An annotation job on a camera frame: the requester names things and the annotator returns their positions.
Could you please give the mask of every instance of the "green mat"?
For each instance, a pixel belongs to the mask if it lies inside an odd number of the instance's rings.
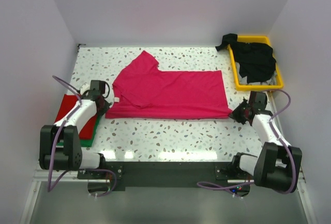
[[[95,121],[92,138],[90,140],[81,140],[82,147],[91,147],[92,146],[95,134],[97,133],[97,128],[98,128],[100,119],[101,119],[101,116],[98,116],[97,120]],[[57,145],[63,145],[63,142],[58,142]]]

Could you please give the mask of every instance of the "red and green mat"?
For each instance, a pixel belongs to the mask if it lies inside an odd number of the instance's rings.
[[[55,121],[61,120],[69,111],[74,107],[77,102],[77,98],[74,95],[64,95],[60,109],[57,113]],[[81,140],[82,147],[91,147],[94,137],[100,122],[101,116],[93,116],[79,133],[79,139]]]

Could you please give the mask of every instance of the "white wall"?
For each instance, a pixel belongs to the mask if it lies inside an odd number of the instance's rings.
[[[287,0],[55,0],[78,43],[215,45],[222,35],[269,33]]]
[[[309,195],[330,223],[331,1],[289,0],[269,36],[293,104],[281,114],[286,138],[303,151]],[[286,98],[276,98],[277,106]]]
[[[39,130],[54,120],[75,43],[54,0],[0,1],[0,223],[18,223],[39,154]]]

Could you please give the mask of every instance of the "speckled white surface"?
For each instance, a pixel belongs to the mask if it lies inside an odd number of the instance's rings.
[[[235,90],[227,50],[215,48],[81,48],[71,84],[91,80],[111,84],[143,50],[159,62],[160,70],[221,70],[230,109],[249,92]],[[231,161],[237,152],[258,155],[259,137],[249,124],[227,120],[101,119],[92,152],[116,161]]]

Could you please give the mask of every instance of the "pink t-shirt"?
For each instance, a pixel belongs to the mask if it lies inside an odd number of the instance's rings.
[[[119,102],[106,118],[227,118],[222,72],[160,71],[157,60],[143,51],[113,83]]]

